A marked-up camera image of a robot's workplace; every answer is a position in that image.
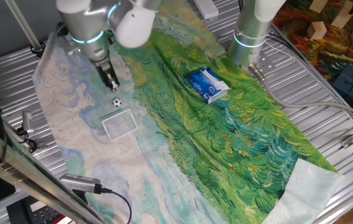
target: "black and white ball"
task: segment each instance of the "black and white ball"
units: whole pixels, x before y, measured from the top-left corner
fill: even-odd
[[[115,106],[115,107],[121,106],[121,100],[119,98],[114,99],[113,106]]]

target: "green swirl fabric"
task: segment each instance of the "green swirl fabric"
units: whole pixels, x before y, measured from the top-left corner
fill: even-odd
[[[248,74],[226,57],[189,5],[165,1],[150,40],[116,45],[181,171],[230,223],[261,223],[302,158],[336,171]],[[210,67],[231,88],[208,105],[189,74]]]

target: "tissue packet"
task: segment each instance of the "tissue packet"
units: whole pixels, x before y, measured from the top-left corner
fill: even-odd
[[[189,81],[207,103],[212,103],[224,96],[229,89],[228,85],[208,67],[193,72],[189,76]]]

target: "metal grid table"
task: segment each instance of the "metal grid table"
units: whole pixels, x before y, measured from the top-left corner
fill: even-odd
[[[203,23],[227,48],[239,16],[239,4],[237,0],[213,1],[219,10],[219,15],[213,20],[204,20],[193,0],[188,0]],[[272,32],[279,33],[275,27]],[[280,44],[267,40],[262,53],[274,66],[274,71],[266,73],[265,76],[271,90],[281,100],[288,103],[315,101],[345,103],[311,65],[297,62],[293,53],[284,50]],[[18,128],[22,123],[22,110],[32,111],[35,127],[32,139],[41,139],[47,144],[46,149],[38,149],[34,156],[50,171],[60,176],[68,171],[44,117],[31,79],[38,61],[39,59],[30,52],[30,49],[20,50],[0,58],[0,107],[4,112],[4,120],[14,128]],[[352,149],[347,151],[341,145],[342,140],[353,134],[353,119],[339,108],[282,108],[282,110],[338,172],[346,177],[322,214],[353,197],[353,151]],[[25,194],[19,192],[0,202],[0,223],[7,222],[5,206],[23,196]],[[347,204],[322,223],[331,222],[333,218],[352,206],[353,202]]]

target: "plastic packaging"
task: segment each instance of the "plastic packaging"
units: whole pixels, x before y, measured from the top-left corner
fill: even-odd
[[[262,224],[311,224],[344,176],[298,159],[285,192]]]
[[[207,103],[212,103],[224,96],[229,89],[228,85],[208,67],[193,72],[189,76],[189,81]]]

